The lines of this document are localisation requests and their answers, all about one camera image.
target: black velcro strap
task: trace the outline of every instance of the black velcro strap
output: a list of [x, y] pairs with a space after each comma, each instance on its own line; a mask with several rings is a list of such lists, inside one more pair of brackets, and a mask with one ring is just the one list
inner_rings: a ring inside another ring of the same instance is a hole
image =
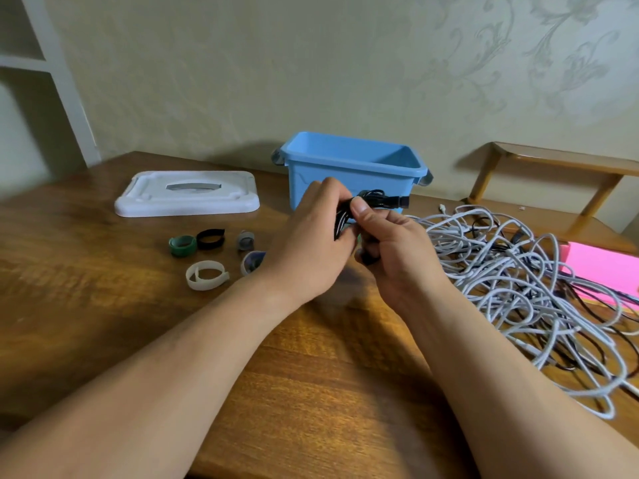
[[[219, 237], [219, 239], [213, 242], [204, 242], [202, 239], [207, 237]], [[224, 229], [203, 230], [197, 234], [196, 240], [197, 248], [200, 250], [211, 250], [212, 248], [221, 247], [224, 243]]]

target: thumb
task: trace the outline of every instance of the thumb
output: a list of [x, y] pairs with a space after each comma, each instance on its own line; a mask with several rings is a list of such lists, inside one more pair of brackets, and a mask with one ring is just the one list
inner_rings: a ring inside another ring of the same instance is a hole
[[362, 197], [351, 200], [351, 212], [357, 224], [377, 240], [387, 240], [397, 225], [378, 215]]

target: plastic storage box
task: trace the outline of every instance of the plastic storage box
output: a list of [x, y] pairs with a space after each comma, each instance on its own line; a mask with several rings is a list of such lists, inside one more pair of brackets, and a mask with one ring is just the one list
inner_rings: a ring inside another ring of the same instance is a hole
[[414, 184], [433, 177], [409, 146], [330, 134], [297, 133], [273, 153], [276, 165], [289, 168], [291, 208], [296, 208], [313, 181], [340, 180], [353, 195], [383, 190], [389, 196], [410, 194]]

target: right hand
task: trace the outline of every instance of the right hand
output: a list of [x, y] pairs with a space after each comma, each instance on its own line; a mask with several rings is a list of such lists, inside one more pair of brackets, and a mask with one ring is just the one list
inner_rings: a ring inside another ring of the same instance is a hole
[[351, 201], [351, 212], [362, 230], [355, 259], [363, 264], [363, 252], [379, 258], [367, 268], [381, 298], [402, 318], [419, 299], [451, 286], [424, 227], [395, 211], [374, 210], [360, 197]]

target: white velcro strap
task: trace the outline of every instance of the white velcro strap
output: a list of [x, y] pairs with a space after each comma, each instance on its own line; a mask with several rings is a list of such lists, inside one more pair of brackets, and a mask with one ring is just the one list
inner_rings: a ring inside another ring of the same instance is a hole
[[[200, 279], [199, 272], [202, 269], [214, 269], [220, 271], [221, 274], [214, 279]], [[191, 277], [195, 274], [196, 280], [191, 280]], [[224, 266], [215, 260], [202, 260], [196, 262], [187, 269], [187, 284], [193, 290], [210, 290], [215, 289], [219, 285], [222, 285], [229, 279], [229, 273], [224, 269]]]

